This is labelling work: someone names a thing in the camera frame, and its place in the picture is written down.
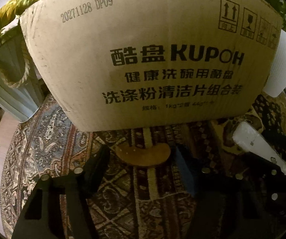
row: patterned rug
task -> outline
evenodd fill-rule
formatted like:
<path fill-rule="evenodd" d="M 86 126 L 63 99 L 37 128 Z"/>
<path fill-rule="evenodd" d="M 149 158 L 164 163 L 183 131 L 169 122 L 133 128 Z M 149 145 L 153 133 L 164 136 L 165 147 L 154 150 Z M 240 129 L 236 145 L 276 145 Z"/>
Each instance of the patterned rug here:
<path fill-rule="evenodd" d="M 140 148 L 159 142 L 170 146 L 182 143 L 204 167 L 234 175 L 243 167 L 238 164 L 241 151 L 231 140 L 231 133 L 242 120 L 260 132 L 277 128 L 286 135 L 286 100 L 260 95 L 244 116 L 229 119 L 81 132 L 49 95 L 35 116 L 18 126 L 7 153 L 0 188 L 6 237 L 11 238 L 16 220 L 42 174 L 66 175 L 82 167 L 102 144 L 113 149 L 125 140 Z M 183 239 L 196 202 L 185 191 L 172 157 L 155 168 L 141 168 L 122 163 L 112 153 L 99 191 L 88 200 L 88 206 L 100 238 Z M 61 210 L 66 238 L 73 238 L 63 196 Z"/>

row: metal bolt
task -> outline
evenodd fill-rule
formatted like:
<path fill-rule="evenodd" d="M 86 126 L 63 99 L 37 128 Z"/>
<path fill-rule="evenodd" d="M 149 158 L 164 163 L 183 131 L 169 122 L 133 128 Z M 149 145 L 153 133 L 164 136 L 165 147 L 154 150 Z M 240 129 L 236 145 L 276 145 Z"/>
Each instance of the metal bolt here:
<path fill-rule="evenodd" d="M 74 169 L 74 173 L 75 173 L 75 174 L 79 174 L 79 173 L 81 173 L 81 172 L 83 172 L 83 168 L 81 168 L 81 167 L 78 167 L 78 168 L 75 168 L 75 169 Z"/>
<path fill-rule="evenodd" d="M 272 200 L 276 200 L 278 198 L 278 194 L 277 193 L 274 193 L 273 195 L 272 195 Z"/>
<path fill-rule="evenodd" d="M 237 173 L 237 174 L 235 175 L 235 178 L 236 178 L 237 180 L 242 180 L 242 179 L 244 178 L 244 176 L 243 176 L 241 173 Z"/>
<path fill-rule="evenodd" d="M 202 173 L 210 173 L 211 172 L 211 169 L 209 168 L 202 168 Z"/>
<path fill-rule="evenodd" d="M 50 178 L 50 175 L 48 175 L 48 174 L 43 174 L 42 176 L 41 176 L 41 180 L 42 181 L 46 181 L 46 180 L 48 180 Z"/>

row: rope handle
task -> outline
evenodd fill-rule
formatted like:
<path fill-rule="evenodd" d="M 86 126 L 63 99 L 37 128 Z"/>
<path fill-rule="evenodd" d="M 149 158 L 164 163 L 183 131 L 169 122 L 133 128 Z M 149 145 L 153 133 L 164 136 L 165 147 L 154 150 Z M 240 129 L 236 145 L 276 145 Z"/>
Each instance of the rope handle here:
<path fill-rule="evenodd" d="M 27 79 L 30 75 L 30 69 L 31 69 L 30 68 L 30 60 L 32 60 L 32 58 L 28 52 L 28 48 L 26 46 L 24 38 L 21 41 L 21 50 L 22 50 L 22 54 L 23 54 L 23 58 L 24 58 L 25 68 L 24 68 L 24 74 L 19 81 L 12 82 L 11 80 L 9 80 L 9 78 L 5 75 L 4 70 L 0 67 L 0 77 L 3 80 L 3 82 L 10 88 L 21 87 L 22 85 L 24 85 L 24 83 L 27 81 Z"/>

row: cardboard box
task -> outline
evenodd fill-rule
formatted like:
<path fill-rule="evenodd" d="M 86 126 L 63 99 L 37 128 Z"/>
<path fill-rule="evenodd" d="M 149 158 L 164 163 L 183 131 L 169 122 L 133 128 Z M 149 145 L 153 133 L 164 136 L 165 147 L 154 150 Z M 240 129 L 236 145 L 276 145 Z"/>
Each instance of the cardboard box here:
<path fill-rule="evenodd" d="M 244 114 L 282 19 L 263 0 L 40 0 L 20 23 L 67 116 L 101 131 Z"/>

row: metal flower pot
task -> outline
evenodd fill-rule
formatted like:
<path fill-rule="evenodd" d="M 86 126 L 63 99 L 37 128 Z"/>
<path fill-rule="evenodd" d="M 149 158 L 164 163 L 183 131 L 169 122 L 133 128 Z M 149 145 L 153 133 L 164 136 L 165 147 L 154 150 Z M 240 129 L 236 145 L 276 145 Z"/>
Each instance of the metal flower pot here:
<path fill-rule="evenodd" d="M 7 79 L 14 82 L 20 80 L 25 71 L 22 40 L 21 33 L 0 46 L 0 68 L 6 73 Z M 44 100 L 32 59 L 29 63 L 28 77 L 18 88 L 9 87 L 0 75 L 0 107 L 12 113 L 20 122 L 32 117 Z"/>

